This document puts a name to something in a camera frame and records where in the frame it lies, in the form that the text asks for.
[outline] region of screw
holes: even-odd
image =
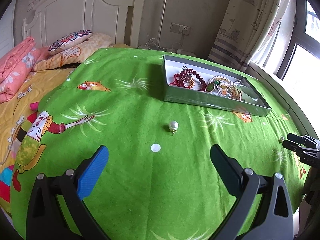
[[[282,179],[282,174],[279,173],[279,172],[276,172],[275,176],[276,176],[277,179]]]
[[[75,171],[74,171],[73,169],[68,169],[68,170],[66,171],[66,175],[67,175],[67,176],[72,176],[74,173],[75,173]]]
[[[37,179],[43,179],[43,178],[44,178],[44,174],[43,173],[38,174]]]
[[[253,175],[253,170],[250,169],[250,168],[245,168],[245,169],[244,169],[244,172],[245,172],[246,174],[248,174],[248,175]]]

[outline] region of striped curtain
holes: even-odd
[[[245,71],[276,31],[289,0],[230,0],[208,60]]]

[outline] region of white headboard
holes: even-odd
[[[68,33],[89,29],[124,43],[126,24],[131,23],[130,46],[137,48],[143,4],[144,0],[41,0],[32,22],[23,20],[22,36],[33,36],[40,48]],[[127,17],[130,6],[133,14]]]

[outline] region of gray box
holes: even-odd
[[[251,88],[256,93],[258,100],[255,104],[251,104],[245,101],[214,95],[212,93],[201,92],[194,89],[186,89],[174,85],[170,86],[169,79],[173,80],[174,73],[180,73],[183,66],[192,68],[197,72],[202,73],[201,76],[204,78],[204,80],[207,80],[209,77],[215,75],[225,76],[231,81],[241,80],[243,85]],[[244,76],[235,74],[231,71],[185,58],[164,55],[162,72],[165,86],[164,101],[166,102],[218,108],[262,117],[267,116],[271,110],[271,107],[268,105],[262,95],[260,95],[255,87],[251,85],[251,83]]]

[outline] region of green pendant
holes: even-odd
[[[207,91],[208,92],[212,92],[214,90],[214,82],[210,82],[208,85],[207,85]]]

